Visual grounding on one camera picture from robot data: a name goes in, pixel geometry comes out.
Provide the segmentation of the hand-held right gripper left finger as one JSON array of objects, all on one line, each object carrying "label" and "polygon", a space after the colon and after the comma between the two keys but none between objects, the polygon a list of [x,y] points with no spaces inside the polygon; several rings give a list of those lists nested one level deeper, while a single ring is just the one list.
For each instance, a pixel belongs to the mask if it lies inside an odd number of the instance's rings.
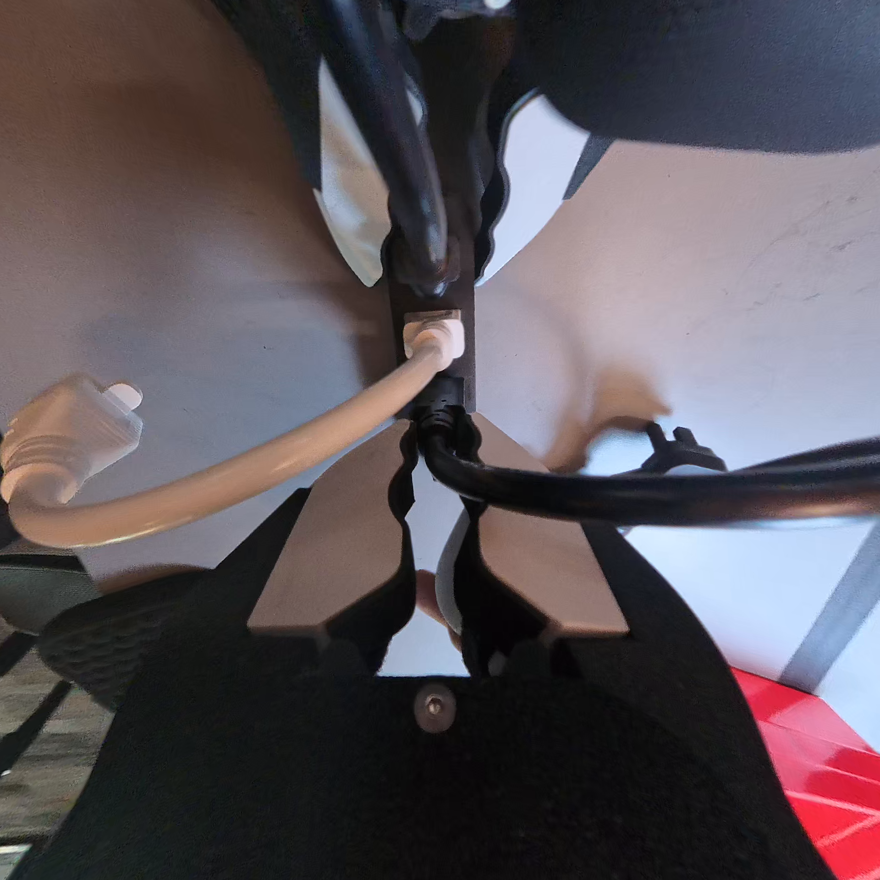
[{"label": "hand-held right gripper left finger", "polygon": [[410,621],[416,569],[415,426],[399,420],[338,459],[309,490],[251,612],[248,628],[319,651],[352,645],[377,672]]}]

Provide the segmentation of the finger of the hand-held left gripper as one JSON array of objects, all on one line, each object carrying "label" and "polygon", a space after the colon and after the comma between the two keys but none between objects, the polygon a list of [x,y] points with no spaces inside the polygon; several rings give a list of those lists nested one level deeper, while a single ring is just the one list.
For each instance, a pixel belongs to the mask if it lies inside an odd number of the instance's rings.
[{"label": "finger of the hand-held left gripper", "polygon": [[370,288],[391,233],[388,188],[326,62],[318,73],[320,185],[314,190],[336,248]]},{"label": "finger of the hand-held left gripper", "polygon": [[512,108],[500,132],[501,204],[489,226],[489,256],[477,285],[490,280],[550,222],[566,199],[590,133],[542,93]]}]

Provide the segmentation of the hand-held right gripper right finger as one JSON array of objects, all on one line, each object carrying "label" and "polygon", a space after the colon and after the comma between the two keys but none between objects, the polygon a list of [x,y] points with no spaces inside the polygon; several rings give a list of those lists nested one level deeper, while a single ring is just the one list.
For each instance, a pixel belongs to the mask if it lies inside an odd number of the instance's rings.
[{"label": "hand-held right gripper right finger", "polygon": [[500,674],[517,645],[620,639],[629,625],[580,524],[464,500],[454,604],[468,664]]}]

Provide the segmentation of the black power strip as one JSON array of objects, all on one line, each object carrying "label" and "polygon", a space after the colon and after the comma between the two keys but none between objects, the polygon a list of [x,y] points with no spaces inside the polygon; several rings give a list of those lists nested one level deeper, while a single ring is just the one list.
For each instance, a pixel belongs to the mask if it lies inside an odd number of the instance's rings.
[{"label": "black power strip", "polygon": [[393,228],[383,265],[393,332],[403,358],[405,314],[458,310],[465,352],[441,372],[469,413],[487,416],[552,472],[588,462],[607,435],[642,435],[672,413],[656,385],[635,368],[602,363],[567,314],[552,301],[502,283],[489,292],[473,281],[473,243],[450,238],[452,256],[441,297],[424,298],[403,233]]}]

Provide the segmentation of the person's left forearm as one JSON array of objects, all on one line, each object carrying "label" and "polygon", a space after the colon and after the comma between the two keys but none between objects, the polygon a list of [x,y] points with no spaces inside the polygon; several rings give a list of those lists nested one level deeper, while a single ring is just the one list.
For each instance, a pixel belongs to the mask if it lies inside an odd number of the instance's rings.
[{"label": "person's left forearm", "polygon": [[877,1],[517,2],[539,90],[605,138],[821,154],[878,145]]}]

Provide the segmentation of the person's right hand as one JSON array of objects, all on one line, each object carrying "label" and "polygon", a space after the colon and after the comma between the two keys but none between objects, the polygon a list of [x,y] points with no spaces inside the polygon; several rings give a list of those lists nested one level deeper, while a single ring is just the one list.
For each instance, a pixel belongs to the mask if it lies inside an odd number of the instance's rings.
[{"label": "person's right hand", "polygon": [[461,652],[460,635],[450,626],[437,603],[435,574],[428,570],[419,569],[415,572],[415,606],[433,621],[443,626],[453,647]]}]

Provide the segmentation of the red plastic bin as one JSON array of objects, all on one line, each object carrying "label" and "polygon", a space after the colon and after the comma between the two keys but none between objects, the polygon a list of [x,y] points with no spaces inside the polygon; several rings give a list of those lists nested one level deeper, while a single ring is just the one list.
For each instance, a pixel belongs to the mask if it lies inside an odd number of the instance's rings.
[{"label": "red plastic bin", "polygon": [[879,877],[879,754],[818,696],[732,669],[786,797],[840,879]]}]

